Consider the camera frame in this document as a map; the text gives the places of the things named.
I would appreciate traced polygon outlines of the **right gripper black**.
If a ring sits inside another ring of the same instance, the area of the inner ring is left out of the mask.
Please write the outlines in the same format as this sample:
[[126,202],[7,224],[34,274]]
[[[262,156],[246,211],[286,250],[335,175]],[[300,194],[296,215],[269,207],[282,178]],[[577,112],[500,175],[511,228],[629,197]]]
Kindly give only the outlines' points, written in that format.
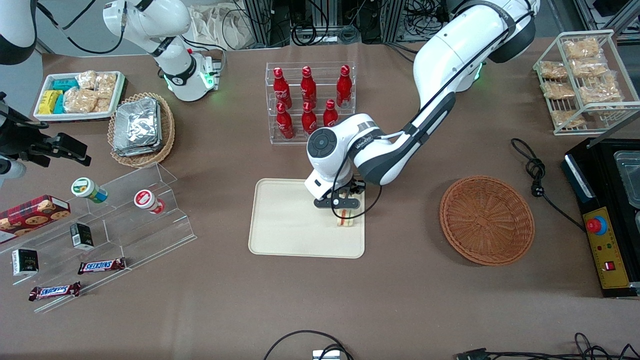
[[22,114],[12,109],[5,102],[7,94],[0,92],[0,153],[10,160],[32,162],[41,167],[50,166],[51,159],[66,158],[89,167],[92,158],[87,155],[88,146],[66,133],[57,133],[50,137],[27,126]]

